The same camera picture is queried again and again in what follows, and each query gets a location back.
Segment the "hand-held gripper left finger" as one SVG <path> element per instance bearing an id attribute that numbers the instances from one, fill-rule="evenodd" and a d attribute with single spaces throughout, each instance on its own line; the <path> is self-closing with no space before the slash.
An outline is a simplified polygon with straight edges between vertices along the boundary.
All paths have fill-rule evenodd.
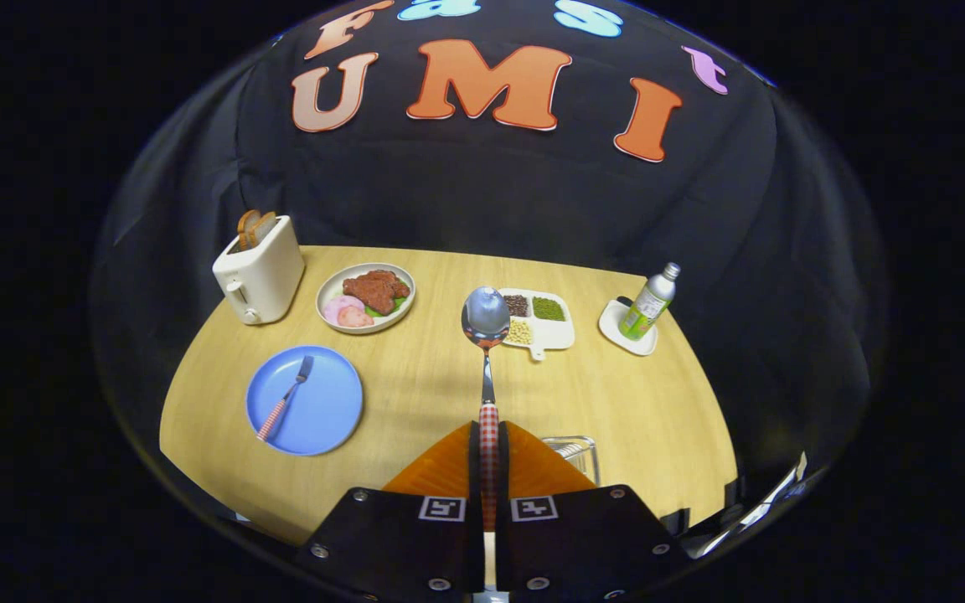
<path id="1" fill-rule="evenodd" d="M 342 602 L 468 602 L 485 585 L 480 427 L 452 432 L 456 495 L 352 487 L 294 557 Z"/>

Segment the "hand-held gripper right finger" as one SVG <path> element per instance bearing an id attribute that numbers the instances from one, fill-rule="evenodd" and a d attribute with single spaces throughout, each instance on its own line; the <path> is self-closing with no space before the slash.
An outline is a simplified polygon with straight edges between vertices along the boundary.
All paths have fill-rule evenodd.
<path id="1" fill-rule="evenodd" d="M 495 587 L 510 602 L 631 602 L 689 572 L 692 558 L 631 487 L 513 493 L 513 423 L 498 428 Z"/>

